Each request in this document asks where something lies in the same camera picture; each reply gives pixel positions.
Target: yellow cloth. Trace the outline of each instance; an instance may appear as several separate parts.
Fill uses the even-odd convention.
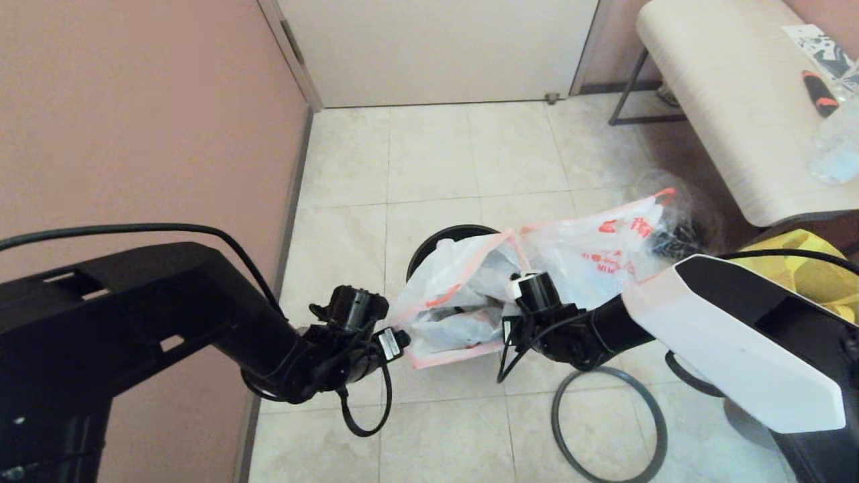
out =
[[[773,248],[798,248],[844,258],[828,241],[804,229],[795,229],[755,243],[742,251]],[[803,257],[760,257],[739,259],[736,262],[856,324],[859,277],[855,274],[822,260]]]

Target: black metal bracket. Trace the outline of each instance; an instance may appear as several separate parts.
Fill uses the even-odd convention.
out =
[[[661,116],[638,116],[634,118],[620,118],[620,111],[623,110],[624,104],[626,103],[626,98],[630,96],[630,92],[632,91],[632,87],[635,85],[636,80],[638,79],[638,74],[641,73],[642,67],[644,66],[644,61],[647,60],[649,53],[645,48],[642,51],[641,56],[638,57],[638,61],[636,62],[636,68],[632,71],[632,77],[630,77],[629,82],[626,83],[626,87],[624,88],[624,93],[620,96],[620,101],[618,102],[618,106],[614,108],[614,113],[612,113],[612,117],[608,120],[608,125],[628,125],[628,124],[651,124],[657,122],[676,122],[676,121],[685,121],[687,120],[684,114],[669,114],[669,115],[661,115]]]

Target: white plastic bag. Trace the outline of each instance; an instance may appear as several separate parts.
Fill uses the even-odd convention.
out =
[[[659,223],[674,190],[589,217],[521,229],[534,270],[548,272],[563,303],[595,309],[636,276],[636,255]]]
[[[415,369],[500,351],[501,308],[513,302],[505,287],[528,268],[512,229],[439,241],[388,312],[411,336],[405,354]]]

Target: water bottle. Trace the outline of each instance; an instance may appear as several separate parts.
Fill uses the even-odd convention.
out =
[[[859,174],[859,96],[841,105],[812,136],[816,150],[808,172],[827,185],[840,185]]]

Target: door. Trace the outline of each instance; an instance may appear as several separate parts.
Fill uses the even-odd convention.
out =
[[[564,98],[598,0],[278,0],[325,107]]]

